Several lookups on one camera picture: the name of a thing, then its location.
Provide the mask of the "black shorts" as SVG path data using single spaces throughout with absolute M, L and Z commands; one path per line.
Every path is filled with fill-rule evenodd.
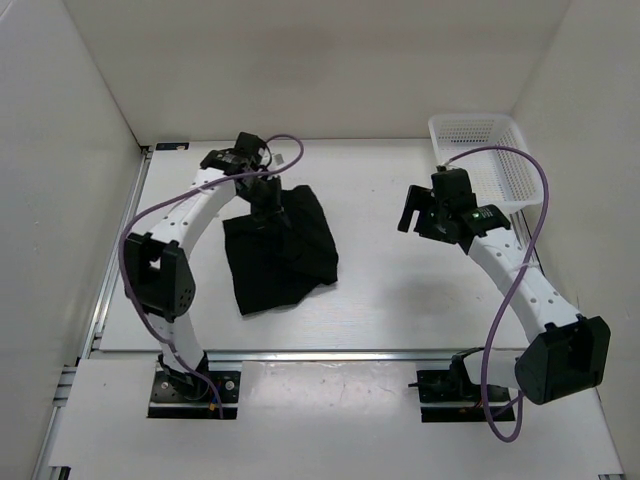
M 300 303 L 338 281 L 339 255 L 324 210 L 308 185 L 281 193 L 283 215 L 223 222 L 239 312 L 253 315 Z

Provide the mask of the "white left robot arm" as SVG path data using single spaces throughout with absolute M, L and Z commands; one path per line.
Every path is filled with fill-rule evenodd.
M 159 363 L 170 384 L 188 400 L 219 399 L 189 316 L 196 294 L 191 253 L 219 211 L 236 197 L 250 205 L 254 220 L 289 223 L 280 200 L 280 172 L 270 168 L 272 159 L 262 140 L 210 151 L 187 192 L 136 214 L 119 238 L 125 294 L 160 344 Z

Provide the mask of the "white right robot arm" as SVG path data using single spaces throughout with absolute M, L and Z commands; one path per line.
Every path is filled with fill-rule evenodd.
M 601 384 L 609 326 L 599 316 L 581 314 L 537 266 L 525 260 L 524 248 L 496 206 L 478 206 L 474 194 L 448 204 L 437 200 L 433 190 L 412 185 L 398 228 L 459 245 L 503 294 L 529 343 L 522 352 L 490 353 L 486 375 L 481 371 L 482 348 L 454 355 L 448 382 L 455 396 L 470 400 L 487 382 L 517 389 L 542 405 Z

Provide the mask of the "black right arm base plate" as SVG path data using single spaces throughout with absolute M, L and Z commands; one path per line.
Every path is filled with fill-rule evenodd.
M 485 423 L 479 385 L 459 379 L 451 369 L 420 368 L 408 388 L 418 393 L 423 423 Z M 515 400 L 507 388 L 489 386 L 488 406 L 496 422 L 515 420 Z

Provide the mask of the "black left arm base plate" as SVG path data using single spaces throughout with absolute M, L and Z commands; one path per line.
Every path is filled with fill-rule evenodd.
M 241 372 L 210 370 L 209 378 L 216 386 L 222 409 L 206 382 L 197 390 L 179 386 L 160 366 L 156 367 L 149 395 L 147 417 L 173 420 L 235 420 L 238 414 Z

